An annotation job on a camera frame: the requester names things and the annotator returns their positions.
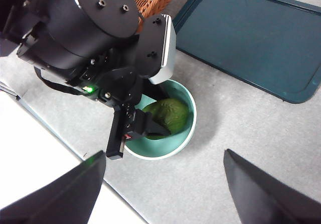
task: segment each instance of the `avocado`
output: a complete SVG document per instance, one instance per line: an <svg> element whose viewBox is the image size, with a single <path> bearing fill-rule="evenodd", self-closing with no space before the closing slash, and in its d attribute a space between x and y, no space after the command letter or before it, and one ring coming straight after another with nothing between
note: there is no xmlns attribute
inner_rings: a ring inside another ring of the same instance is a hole
<svg viewBox="0 0 321 224"><path fill-rule="evenodd" d="M166 98L153 102L142 109L152 113L152 120L168 129L171 135L181 131L189 115L186 104L176 98ZM150 140L160 140L166 136L147 136Z"/></svg>

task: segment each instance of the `screw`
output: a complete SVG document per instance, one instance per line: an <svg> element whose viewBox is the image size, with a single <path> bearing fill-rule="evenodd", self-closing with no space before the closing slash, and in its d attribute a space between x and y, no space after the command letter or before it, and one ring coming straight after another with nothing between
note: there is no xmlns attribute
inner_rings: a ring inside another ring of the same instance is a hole
<svg viewBox="0 0 321 224"><path fill-rule="evenodd" d="M30 2L29 2L28 0L25 0L22 6L23 6L23 7L27 7L27 6L29 5L29 3L30 3Z"/></svg>
<svg viewBox="0 0 321 224"><path fill-rule="evenodd" d="M99 0L98 1L98 5L101 7L101 8L104 8L106 6L106 2L104 0Z"/></svg>
<svg viewBox="0 0 321 224"><path fill-rule="evenodd" d="M124 12L128 12L128 11L129 11L128 5L123 5L123 6L122 6L122 10L123 10Z"/></svg>
<svg viewBox="0 0 321 224"><path fill-rule="evenodd" d="M157 52L152 51L151 53L148 53L148 54L147 54L147 57L154 57L154 56L156 56L156 55L157 55Z"/></svg>

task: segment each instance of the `dark green tray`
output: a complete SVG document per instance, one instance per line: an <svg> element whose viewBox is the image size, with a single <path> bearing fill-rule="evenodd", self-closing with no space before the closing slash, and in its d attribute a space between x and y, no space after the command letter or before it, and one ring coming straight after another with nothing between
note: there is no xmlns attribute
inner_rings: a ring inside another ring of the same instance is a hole
<svg viewBox="0 0 321 224"><path fill-rule="evenodd" d="M321 8L293 0L188 0L177 48L291 103L321 81Z"/></svg>

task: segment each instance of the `bowl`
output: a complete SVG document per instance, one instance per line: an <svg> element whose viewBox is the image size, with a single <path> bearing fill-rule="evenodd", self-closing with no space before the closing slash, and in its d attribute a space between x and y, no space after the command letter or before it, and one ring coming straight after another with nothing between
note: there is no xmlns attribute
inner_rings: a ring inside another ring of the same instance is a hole
<svg viewBox="0 0 321 224"><path fill-rule="evenodd" d="M127 141L125 149L140 159L160 160L175 155L188 144L193 136L197 114L192 95L183 85L174 80L164 82L164 87L170 98L176 98L188 106L189 116L187 123L180 132L160 140L149 140L144 137ZM143 95L140 103L136 105L136 108L143 109L152 102L155 102L155 100Z"/></svg>

